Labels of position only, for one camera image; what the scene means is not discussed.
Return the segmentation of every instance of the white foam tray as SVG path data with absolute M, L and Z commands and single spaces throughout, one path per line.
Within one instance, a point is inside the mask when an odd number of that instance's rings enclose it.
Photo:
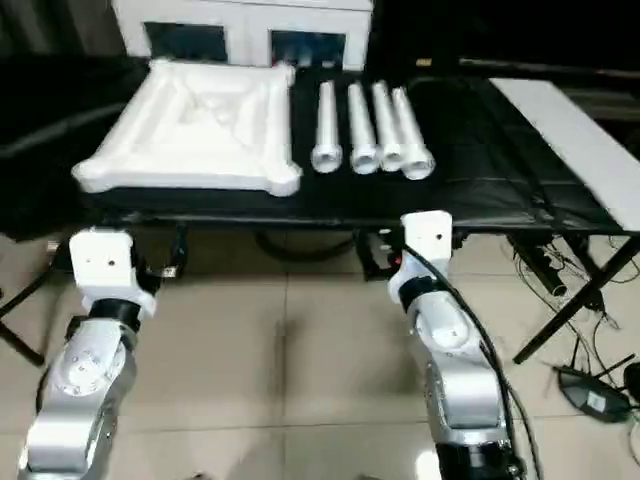
M 72 173 L 83 190 L 117 187 L 295 193 L 289 86 L 295 72 L 153 60 L 96 153 Z

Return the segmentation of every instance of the tiled floor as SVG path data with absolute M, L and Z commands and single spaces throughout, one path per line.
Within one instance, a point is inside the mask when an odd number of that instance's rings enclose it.
M 160 261 L 166 232 L 140 238 L 143 251 Z M 344 235 L 273 238 L 304 249 Z M 187 276 L 162 289 L 159 314 L 143 325 L 138 377 L 122 411 L 109 480 L 182 480 L 196 472 L 216 480 L 438 478 L 416 472 L 433 443 L 404 316 L 384 284 L 362 281 L 352 253 L 288 265 L 263 255 L 247 233 L 200 231 L 191 240 Z M 45 244 L 2 241 L 5 298 L 36 274 Z M 607 239 L 596 239 L 598 259 L 610 251 Z M 576 415 L 555 386 L 548 364 L 570 356 L 569 332 L 530 362 L 510 363 L 550 318 L 514 275 L 510 255 L 504 239 L 471 237 L 453 259 L 452 279 L 487 324 L 533 417 L 546 478 L 638 478 L 626 427 Z M 606 290 L 622 330 L 602 328 L 605 362 L 640 353 L 639 293 L 640 280 Z M 60 279 L 6 320 L 51 351 L 70 316 L 81 313 L 79 301 L 69 280 Z M 586 333 L 593 324 L 586 313 L 576 320 Z M 0 344 L 0 480 L 15 478 L 38 376 Z

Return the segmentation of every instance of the black stand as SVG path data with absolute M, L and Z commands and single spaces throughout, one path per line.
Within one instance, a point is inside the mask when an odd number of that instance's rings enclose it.
M 591 276 L 591 280 L 513 357 L 513 361 L 516 364 L 521 364 L 537 352 L 547 340 L 564 327 L 582 307 L 591 301 L 594 295 L 597 294 L 609 280 L 615 277 L 638 252 L 640 252 L 640 237 L 629 238 L 613 257 L 611 257 L 604 268 L 595 271 Z
M 0 307 L 0 338 L 7 342 L 13 349 L 24 357 L 31 365 L 40 367 L 44 365 L 44 357 L 33 350 L 18 335 L 13 333 L 4 323 L 2 319 L 5 315 L 13 311 L 18 305 L 29 298 L 34 292 L 42 287 L 53 273 L 53 264 L 50 265 L 38 278 L 36 278 L 24 290 L 9 300 L 5 305 Z
M 0 307 L 0 338 L 13 347 L 13 349 L 22 355 L 25 360 L 36 367 L 44 365 L 44 356 L 32 349 L 24 340 L 11 331 L 4 323 L 2 323 L 2 319 L 47 283 L 54 272 L 67 271 L 70 268 L 71 258 L 69 256 L 69 245 L 67 242 L 63 242 L 56 249 L 56 253 L 54 254 L 47 269 L 42 272 L 38 278 L 27 285 L 24 290 Z

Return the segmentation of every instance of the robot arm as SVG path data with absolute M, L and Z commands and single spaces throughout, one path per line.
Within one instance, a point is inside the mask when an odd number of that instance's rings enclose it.
M 46 374 L 19 480 L 104 477 L 118 410 L 135 379 L 140 321 L 156 308 L 160 282 L 135 264 L 126 232 L 85 230 L 72 237 L 69 249 L 89 314 L 70 325 L 70 339 Z
M 452 219 L 446 212 L 402 218 L 405 243 L 445 277 L 451 258 Z M 524 478 L 506 424 L 498 375 L 467 313 L 433 273 L 404 251 L 389 281 L 392 300 L 403 306 L 426 365 L 429 426 L 443 480 Z
M 451 216 L 421 212 L 405 215 L 402 223 L 405 243 L 446 277 Z M 155 312 L 159 279 L 145 275 L 128 234 L 83 231 L 71 239 L 70 251 L 89 315 L 73 325 L 51 364 L 20 458 L 19 480 L 104 478 L 118 410 L 135 378 L 140 321 Z M 186 257 L 180 248 L 174 252 Z M 443 480 L 523 479 L 508 429 L 508 405 L 474 322 L 409 252 L 389 282 L 389 293 L 407 313 L 424 358 L 429 425 Z

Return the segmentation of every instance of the floor tile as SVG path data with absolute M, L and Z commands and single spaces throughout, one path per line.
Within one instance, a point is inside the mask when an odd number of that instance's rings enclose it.
M 521 365 L 512 358 L 548 322 L 553 312 L 517 278 L 458 275 L 453 283 L 492 336 L 504 368 L 532 416 L 576 415 L 556 386 L 551 365 L 571 359 L 575 337 L 563 329 Z M 584 354 L 580 352 L 578 365 Z
M 285 423 L 425 418 L 402 309 L 384 283 L 291 277 L 284 327 Z
M 0 274 L 0 285 L 12 297 L 34 275 Z M 81 314 L 80 296 L 64 275 L 34 293 L 9 313 L 3 322 L 34 350 L 49 359 L 64 342 L 66 326 L 74 314 Z M 32 366 L 8 344 L 0 340 L 0 433 L 23 432 L 34 413 L 35 393 L 41 369 Z
M 640 357 L 640 279 L 624 285 L 609 283 L 604 289 L 604 300 L 607 313 L 614 319 L 614 324 L 604 323 L 598 329 L 597 346 L 606 366 L 622 360 L 632 353 L 634 361 Z M 598 318 L 592 315 L 592 325 Z M 621 384 L 624 368 L 614 372 L 614 378 Z
M 106 480 L 281 480 L 283 440 L 269 430 L 123 434 Z
M 627 237 L 594 235 L 590 238 L 589 252 L 598 265 L 604 265 L 613 254 L 627 241 Z M 640 264 L 640 254 L 635 256 L 635 261 Z M 618 275 L 616 280 L 624 280 L 637 273 L 633 265 L 627 265 Z
M 171 228 L 139 228 L 132 231 L 137 247 L 154 268 L 164 266 L 175 230 Z M 269 233 L 275 241 L 284 232 Z M 282 274 L 284 264 L 263 253 L 246 229 L 191 228 L 188 231 L 189 260 L 186 272 L 194 274 Z
M 22 434 L 0 433 L 0 480 L 16 480 L 24 440 Z
M 504 235 L 469 235 L 454 250 L 452 274 L 514 275 L 513 248 Z
M 292 252 L 308 253 L 333 247 L 352 236 L 350 232 L 328 231 L 287 231 L 286 241 L 281 243 Z M 384 260 L 385 254 L 376 242 L 372 243 L 374 254 Z M 362 274 L 362 266 L 356 255 L 355 248 L 344 254 L 323 262 L 286 262 L 287 272 L 292 274 L 305 273 L 356 273 Z
M 0 235 L 0 271 L 12 273 L 33 273 L 42 270 L 51 258 L 47 253 L 47 243 L 57 241 L 60 235 L 14 242 Z
M 187 275 L 166 284 L 158 314 L 142 325 L 122 428 L 278 424 L 284 298 L 277 278 Z
M 638 478 L 640 469 L 629 451 L 627 425 L 607 425 L 589 417 L 534 419 L 532 425 L 547 480 Z M 521 454 L 533 472 L 521 425 L 518 433 Z
M 284 478 L 437 479 L 439 476 L 436 474 L 416 475 L 417 460 L 426 458 L 429 453 L 424 452 L 432 452 L 433 449 L 426 424 L 289 428 L 285 433 Z
M 547 480 L 637 478 L 626 425 L 566 417 L 536 419 L 532 426 Z M 528 478 L 536 478 L 524 427 L 516 427 Z M 433 449 L 427 424 L 289 428 L 285 479 L 434 480 L 440 477 L 432 471 Z

